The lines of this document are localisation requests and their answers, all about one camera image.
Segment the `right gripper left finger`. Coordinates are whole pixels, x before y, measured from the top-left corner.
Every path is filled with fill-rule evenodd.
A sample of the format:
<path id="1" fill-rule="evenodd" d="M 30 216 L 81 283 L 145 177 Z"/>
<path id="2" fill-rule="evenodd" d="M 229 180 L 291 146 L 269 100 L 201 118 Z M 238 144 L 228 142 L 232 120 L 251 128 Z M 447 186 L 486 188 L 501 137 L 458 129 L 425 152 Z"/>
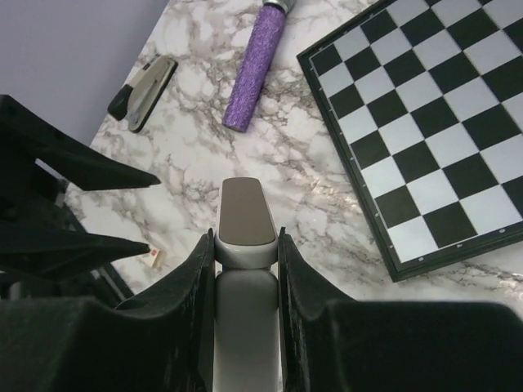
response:
<path id="1" fill-rule="evenodd" d="M 91 297 L 1 304 L 4 391 L 209 391 L 214 237 L 143 292 L 110 308 Z"/>

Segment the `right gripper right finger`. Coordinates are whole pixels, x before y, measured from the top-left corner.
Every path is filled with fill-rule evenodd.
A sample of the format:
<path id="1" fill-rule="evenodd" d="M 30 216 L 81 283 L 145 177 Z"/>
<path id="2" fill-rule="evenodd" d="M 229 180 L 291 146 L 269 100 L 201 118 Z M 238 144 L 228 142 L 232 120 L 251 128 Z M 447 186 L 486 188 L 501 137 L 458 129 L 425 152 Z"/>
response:
<path id="1" fill-rule="evenodd" d="M 493 302 L 356 301 L 279 234 L 286 391 L 519 391 L 522 321 Z"/>

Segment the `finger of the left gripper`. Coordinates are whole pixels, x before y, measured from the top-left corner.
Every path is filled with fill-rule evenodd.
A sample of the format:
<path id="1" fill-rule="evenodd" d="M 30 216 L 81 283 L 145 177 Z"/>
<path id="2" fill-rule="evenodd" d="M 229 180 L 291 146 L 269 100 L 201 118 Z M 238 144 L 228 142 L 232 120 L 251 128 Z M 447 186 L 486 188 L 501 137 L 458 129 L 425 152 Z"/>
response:
<path id="1" fill-rule="evenodd" d="M 119 163 L 83 145 L 25 108 L 1 96 L 1 146 L 15 146 L 87 191 L 139 189 L 158 185 L 158 177 Z"/>
<path id="2" fill-rule="evenodd" d="M 147 244 L 124 238 L 1 224 L 1 270 L 25 277 L 59 282 L 106 263 L 149 252 Z"/>

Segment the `white stapler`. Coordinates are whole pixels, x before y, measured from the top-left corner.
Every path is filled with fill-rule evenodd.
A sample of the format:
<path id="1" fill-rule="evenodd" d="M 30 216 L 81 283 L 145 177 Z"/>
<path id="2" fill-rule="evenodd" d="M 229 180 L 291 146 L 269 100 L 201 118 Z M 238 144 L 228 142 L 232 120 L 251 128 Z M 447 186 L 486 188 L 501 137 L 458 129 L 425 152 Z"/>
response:
<path id="1" fill-rule="evenodd" d="M 279 289 L 270 268 L 278 260 L 278 239 L 258 179 L 223 180 L 214 244 L 222 266 L 215 289 L 215 386 L 276 391 Z"/>

